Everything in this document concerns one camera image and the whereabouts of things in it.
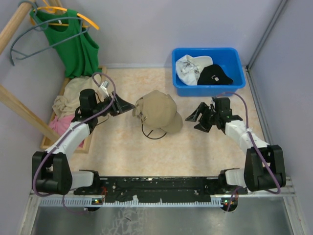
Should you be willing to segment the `blue plastic bin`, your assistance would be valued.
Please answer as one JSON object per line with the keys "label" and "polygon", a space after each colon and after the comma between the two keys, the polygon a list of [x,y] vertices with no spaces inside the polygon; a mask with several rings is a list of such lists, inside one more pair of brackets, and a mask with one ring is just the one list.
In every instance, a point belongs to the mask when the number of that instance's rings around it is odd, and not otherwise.
{"label": "blue plastic bin", "polygon": [[[231,85],[185,85],[176,73],[176,61],[185,55],[210,56],[214,64],[222,67],[225,74],[233,80]],[[181,47],[172,51],[172,80],[179,96],[216,96],[223,92],[236,92],[246,85],[239,54],[232,47]]]}

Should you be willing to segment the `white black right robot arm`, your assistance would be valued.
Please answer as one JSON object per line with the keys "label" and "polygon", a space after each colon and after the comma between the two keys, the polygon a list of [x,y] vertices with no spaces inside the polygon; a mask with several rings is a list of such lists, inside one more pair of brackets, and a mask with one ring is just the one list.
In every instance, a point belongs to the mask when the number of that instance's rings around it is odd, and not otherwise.
{"label": "white black right robot arm", "polygon": [[265,190],[279,194],[286,185],[283,150],[279,145],[271,145],[248,127],[248,120],[232,113],[228,97],[216,97],[207,105],[202,102],[186,119],[197,122],[194,129],[208,133],[216,126],[231,138],[245,153],[244,168],[226,169],[221,172],[219,190],[231,193],[236,186],[250,191]]}

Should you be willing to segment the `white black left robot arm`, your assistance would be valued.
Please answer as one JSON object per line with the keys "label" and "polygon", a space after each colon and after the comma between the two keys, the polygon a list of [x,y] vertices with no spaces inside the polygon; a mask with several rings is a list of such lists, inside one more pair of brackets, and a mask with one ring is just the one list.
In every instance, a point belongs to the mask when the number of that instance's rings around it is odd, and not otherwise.
{"label": "white black left robot arm", "polygon": [[95,171],[72,172],[69,160],[81,142],[93,132],[99,116],[115,117],[134,109],[134,105],[121,99],[115,92],[97,102],[92,89],[82,90],[79,102],[80,106],[69,128],[52,146],[32,156],[32,189],[38,196],[66,195],[78,188],[96,194],[102,188]]}

